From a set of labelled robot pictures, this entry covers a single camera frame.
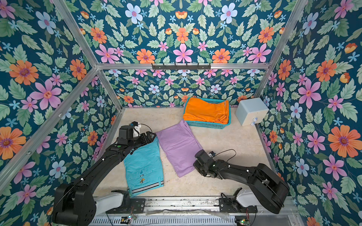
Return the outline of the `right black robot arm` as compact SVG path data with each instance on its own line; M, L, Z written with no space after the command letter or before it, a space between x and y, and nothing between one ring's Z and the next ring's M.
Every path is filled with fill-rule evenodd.
M224 160L215 161L204 150L197 152L195 158L193 165L202 176L228 179L247 185L258 202L271 213L279 214L284 208L289 193L288 185L265 164L244 167Z

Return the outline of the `purple pants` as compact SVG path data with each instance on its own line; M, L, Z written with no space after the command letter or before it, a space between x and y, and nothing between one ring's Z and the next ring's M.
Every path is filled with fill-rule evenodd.
M184 120L157 132L156 135L162 150L179 178L194 171L195 155L203 147Z

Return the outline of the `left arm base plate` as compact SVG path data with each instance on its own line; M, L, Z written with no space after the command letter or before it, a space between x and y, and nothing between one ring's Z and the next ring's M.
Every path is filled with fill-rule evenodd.
M112 214L140 214L144 212L146 199L130 198L123 201L120 207L110 211Z

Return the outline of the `teal pants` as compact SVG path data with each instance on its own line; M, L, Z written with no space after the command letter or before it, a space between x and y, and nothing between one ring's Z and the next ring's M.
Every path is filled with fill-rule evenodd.
M123 163L130 197L164 186L158 138L127 155Z

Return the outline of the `orange pants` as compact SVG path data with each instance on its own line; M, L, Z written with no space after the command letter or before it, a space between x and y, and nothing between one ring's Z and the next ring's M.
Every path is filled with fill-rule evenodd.
M229 101L208 103L200 98L190 98L185 106L183 119L226 125L229 123Z

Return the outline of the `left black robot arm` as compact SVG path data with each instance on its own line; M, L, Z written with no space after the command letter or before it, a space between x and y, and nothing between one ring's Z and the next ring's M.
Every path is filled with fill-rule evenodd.
M136 138L118 138L81 176L69 184L58 186L51 221L66 226L87 226L95 216L119 207L130 207L127 191L114 190L99 197L94 197L93 193L113 168L128 155L152 143L155 138L156 134L150 131Z

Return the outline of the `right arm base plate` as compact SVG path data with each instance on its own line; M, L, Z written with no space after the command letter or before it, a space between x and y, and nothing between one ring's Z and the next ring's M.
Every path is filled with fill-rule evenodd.
M258 213L256 206L243 207L235 199L220 197L219 211L226 213Z

